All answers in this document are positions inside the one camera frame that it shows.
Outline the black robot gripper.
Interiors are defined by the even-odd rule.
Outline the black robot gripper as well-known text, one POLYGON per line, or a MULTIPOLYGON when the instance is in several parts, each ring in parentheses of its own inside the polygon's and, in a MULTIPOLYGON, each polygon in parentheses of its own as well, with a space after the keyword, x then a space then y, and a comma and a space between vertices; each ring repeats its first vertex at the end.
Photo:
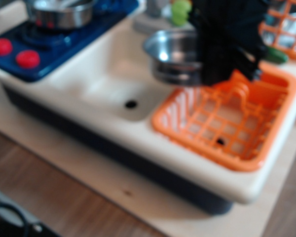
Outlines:
POLYGON ((189 21, 197 33, 202 85, 228 80, 234 70, 250 81, 260 78, 267 49, 259 25, 268 8, 267 0, 192 1, 189 21))

